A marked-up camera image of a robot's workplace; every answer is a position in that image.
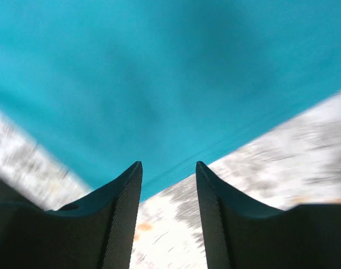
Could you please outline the teal t shirt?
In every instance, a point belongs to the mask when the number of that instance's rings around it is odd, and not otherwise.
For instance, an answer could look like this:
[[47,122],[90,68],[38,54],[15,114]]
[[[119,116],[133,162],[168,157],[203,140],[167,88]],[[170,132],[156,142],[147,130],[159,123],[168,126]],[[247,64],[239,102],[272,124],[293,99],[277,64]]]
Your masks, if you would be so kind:
[[0,111],[142,199],[341,89],[341,1],[0,1]]

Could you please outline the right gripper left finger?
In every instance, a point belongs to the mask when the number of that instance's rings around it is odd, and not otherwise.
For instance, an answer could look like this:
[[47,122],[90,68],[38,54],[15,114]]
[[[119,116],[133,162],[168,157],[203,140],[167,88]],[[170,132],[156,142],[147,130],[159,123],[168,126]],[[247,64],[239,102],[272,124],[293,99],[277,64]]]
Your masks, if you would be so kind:
[[129,268],[142,183],[135,162],[58,210],[42,210],[0,178],[0,268]]

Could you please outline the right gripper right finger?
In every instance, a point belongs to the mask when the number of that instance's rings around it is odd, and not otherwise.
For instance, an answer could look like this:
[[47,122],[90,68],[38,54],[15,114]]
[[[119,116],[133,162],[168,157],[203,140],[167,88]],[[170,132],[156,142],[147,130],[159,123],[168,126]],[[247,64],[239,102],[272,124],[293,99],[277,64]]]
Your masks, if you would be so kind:
[[341,268],[341,203],[268,206],[203,162],[196,185],[209,268]]

